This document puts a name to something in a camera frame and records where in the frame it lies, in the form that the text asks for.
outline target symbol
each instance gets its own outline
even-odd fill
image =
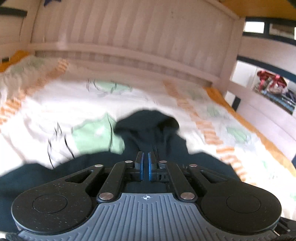
[[[142,198],[145,199],[145,200],[147,201],[147,200],[149,200],[149,199],[152,198],[152,197],[146,195],[146,196],[144,196],[144,197],[142,197]]]

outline yellow ceiling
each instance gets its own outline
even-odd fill
[[[240,17],[268,17],[296,20],[296,8],[287,0],[225,0],[222,4]]]

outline navy trim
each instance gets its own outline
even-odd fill
[[[5,57],[2,59],[2,63],[9,62],[9,57]]]
[[[239,97],[236,96],[235,99],[234,99],[234,101],[233,101],[233,103],[232,103],[232,105],[231,105],[231,107],[232,107],[235,111],[237,111],[240,102],[241,102],[241,99],[240,99]]]
[[[264,35],[269,35],[269,29],[270,29],[270,23],[264,23],[263,34]]]
[[[255,60],[255,59],[251,59],[251,58],[247,58],[247,57],[239,56],[239,55],[237,56],[237,60],[252,64],[252,65],[256,65],[260,68],[272,71],[272,72],[279,74],[279,75],[289,79],[290,81],[296,83],[296,75],[295,74],[290,73],[286,70],[280,69],[278,67],[275,67],[271,64],[267,64],[267,63],[264,63],[264,62],[261,62],[261,61]]]
[[[17,16],[17,17],[26,17],[28,14],[27,11],[11,8],[11,7],[0,7],[0,15],[11,15],[11,16]]]
[[[293,165],[296,167],[296,155],[294,156],[293,160],[292,160]]]
[[[294,8],[296,8],[296,0],[288,0]]]
[[[285,18],[246,17],[246,22],[265,22],[296,27],[296,20]]]

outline white wooden headboard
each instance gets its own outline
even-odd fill
[[[204,79],[225,91],[244,19],[217,0],[30,1],[12,49]],[[0,50],[7,46],[0,45]]]

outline bed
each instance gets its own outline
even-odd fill
[[[110,126],[137,110],[158,110],[177,120],[189,153],[231,165],[242,181],[273,193],[283,217],[296,220],[294,166],[222,95],[244,19],[215,0],[30,4],[18,42],[0,45],[0,56],[10,57],[0,65],[0,175],[25,163],[52,169],[85,153],[120,154],[119,136],[106,145]],[[158,5],[168,8],[165,15]],[[106,141],[94,145],[98,136]]]
[[[24,163],[54,168],[82,154],[108,149],[121,154],[124,143],[114,133],[109,146],[110,126],[137,110],[158,110],[178,121],[189,153],[203,151],[230,164],[242,181],[276,195],[284,217],[296,219],[295,169],[212,87],[98,72],[32,55],[9,66],[2,77],[7,85],[1,92],[6,101],[0,145],[1,155],[9,158],[1,162],[2,175]]]

